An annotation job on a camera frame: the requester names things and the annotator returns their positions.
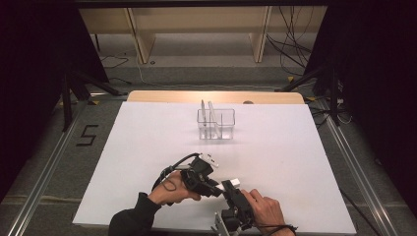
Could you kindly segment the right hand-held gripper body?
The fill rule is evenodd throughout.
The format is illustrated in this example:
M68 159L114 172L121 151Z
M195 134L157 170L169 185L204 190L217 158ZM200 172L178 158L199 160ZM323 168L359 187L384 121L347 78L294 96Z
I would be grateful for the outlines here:
M254 213L246 198L236 198L233 195L225 198L229 209L217 211L214 214L214 226L211 230L216 236L239 236L239 234L250 229L254 223Z

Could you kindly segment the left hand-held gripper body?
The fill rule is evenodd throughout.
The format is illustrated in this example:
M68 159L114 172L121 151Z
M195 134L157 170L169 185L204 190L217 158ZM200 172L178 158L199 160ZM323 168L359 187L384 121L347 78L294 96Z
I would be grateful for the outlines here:
M182 181L188 190L209 197L209 189L217 189L209 184L212 166L198 153L194 153L193 157L189 167L181 171Z

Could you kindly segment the clear plastic desk organizer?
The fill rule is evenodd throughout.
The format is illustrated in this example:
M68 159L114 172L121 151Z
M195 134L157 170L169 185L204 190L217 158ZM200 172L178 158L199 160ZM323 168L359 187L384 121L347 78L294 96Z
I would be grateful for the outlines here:
M197 123L199 128L199 138L201 140L231 140L234 134L235 110L234 109L214 109L218 127L221 132L221 138L216 138L214 126L210 121L209 109L206 109L207 118L207 138L202 139L201 109L198 110Z

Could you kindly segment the white pen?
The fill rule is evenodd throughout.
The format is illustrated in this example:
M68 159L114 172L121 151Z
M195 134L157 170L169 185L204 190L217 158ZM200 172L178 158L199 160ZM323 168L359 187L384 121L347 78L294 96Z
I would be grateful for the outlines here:
M208 102L208 108L209 108L209 114L210 114L210 121L214 126L214 130L215 130L215 133L216 133L216 138L220 139L221 138L221 132L220 132L220 129L219 129L218 124L217 124L216 115L215 115L214 108L213 108L213 105L212 105L211 101Z

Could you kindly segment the silver pen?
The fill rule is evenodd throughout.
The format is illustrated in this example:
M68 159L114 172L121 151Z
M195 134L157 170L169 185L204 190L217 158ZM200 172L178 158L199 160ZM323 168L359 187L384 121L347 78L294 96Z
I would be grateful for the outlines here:
M205 102L203 99L201 100L201 124L202 124L201 137L202 139L206 139L207 138L207 118L206 118Z

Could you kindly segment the person's right hand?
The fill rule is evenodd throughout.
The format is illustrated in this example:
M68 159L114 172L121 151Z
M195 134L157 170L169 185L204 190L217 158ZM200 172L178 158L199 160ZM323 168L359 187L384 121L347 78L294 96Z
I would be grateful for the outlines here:
M256 227L263 234L271 232L276 226L285 224L278 200L263 197L257 189L250 192L242 190L241 193L253 210Z

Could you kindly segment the person's left hand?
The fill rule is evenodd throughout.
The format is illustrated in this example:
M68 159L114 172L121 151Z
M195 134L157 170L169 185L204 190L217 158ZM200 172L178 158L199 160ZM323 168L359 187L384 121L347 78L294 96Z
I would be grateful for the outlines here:
M179 171L172 172L167 179L155 187L148 198L157 205L179 204L183 200L199 201L202 197L188 190Z

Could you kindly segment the white foam board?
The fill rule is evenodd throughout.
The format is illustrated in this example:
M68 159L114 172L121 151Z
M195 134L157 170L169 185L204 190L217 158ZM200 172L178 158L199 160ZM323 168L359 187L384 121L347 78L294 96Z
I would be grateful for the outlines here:
M235 104L234 136L203 140L197 103L125 102L116 117L74 221L106 226L150 191L161 170L193 152L208 153L216 181L279 200L300 235L353 235L316 125L305 104Z

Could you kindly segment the black tripod stand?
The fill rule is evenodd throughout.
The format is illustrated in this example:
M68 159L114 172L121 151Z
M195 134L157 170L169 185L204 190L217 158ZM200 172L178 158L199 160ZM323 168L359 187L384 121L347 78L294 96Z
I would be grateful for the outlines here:
M111 86L94 79L86 73L77 70L68 71L61 81L62 101L64 107L63 131L67 131L73 121L70 92L72 92L78 100L87 101L91 97L91 94L87 89L86 84L92 84L93 86L107 91L115 96L126 95L126 92L112 88Z
M311 79L316 78L317 80L320 78L321 74L329 73L329 91L330 91L330 107L328 111L328 115L331 117L332 121L336 126L340 125L338 120L338 77L335 68L330 64L323 64L319 66L317 69L303 75L298 80L295 80L293 83L283 87L283 88L276 88L275 91L278 92L290 92L294 89L298 88L301 85L309 82Z

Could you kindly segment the light wooden shelf unit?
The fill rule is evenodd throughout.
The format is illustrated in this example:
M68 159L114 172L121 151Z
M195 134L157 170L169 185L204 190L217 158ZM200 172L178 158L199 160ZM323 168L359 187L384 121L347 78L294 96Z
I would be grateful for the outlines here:
M129 34L134 39L138 61L146 64L159 33L245 33L252 44L254 60L263 59L267 34L319 30L325 6L173 7L82 9L91 34Z

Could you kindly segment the black curtain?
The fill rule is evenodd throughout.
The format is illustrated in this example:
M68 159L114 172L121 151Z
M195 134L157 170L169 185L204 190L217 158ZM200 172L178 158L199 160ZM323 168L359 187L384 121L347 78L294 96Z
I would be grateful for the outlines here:
M336 67L375 157L417 216L417 0L328 0L308 71Z
M0 0L0 201L32 156L64 76L106 73L74 0Z

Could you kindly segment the short aluminium rail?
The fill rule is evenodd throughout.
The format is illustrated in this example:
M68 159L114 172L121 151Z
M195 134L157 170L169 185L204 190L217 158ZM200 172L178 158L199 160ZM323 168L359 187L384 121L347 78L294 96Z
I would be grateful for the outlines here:
M122 95L113 95L110 93L102 93L102 92L93 92L90 94L91 100L103 100L103 99L116 99L116 100L127 100L128 94L122 94Z

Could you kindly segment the long aluminium floor rail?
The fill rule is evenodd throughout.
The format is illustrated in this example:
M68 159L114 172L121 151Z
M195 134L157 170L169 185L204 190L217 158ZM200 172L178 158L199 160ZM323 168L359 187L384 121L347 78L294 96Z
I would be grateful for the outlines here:
M40 176L37 178L34 187L30 191L30 194L25 198L23 206L19 210L16 218L9 229L7 236L23 236L30 220L40 203L41 197L43 196L47 185L50 182L50 179L55 172L66 147L74 133L75 127L78 123L78 120L88 103L86 101L79 101L78 104L74 107L74 118L70 123L68 129L61 134L59 137L57 145L54 147L53 152L49 155L48 161L46 162Z
M381 199L378 197L377 192L372 187L370 180L357 160L349 142L345 138L340 127L335 124L337 120L337 117L331 118L327 121L327 125L339 149L341 150L342 156L360 190L362 197L364 198L380 229L381 236L399 236L398 231L394 228L393 222L390 219L388 211L384 207Z

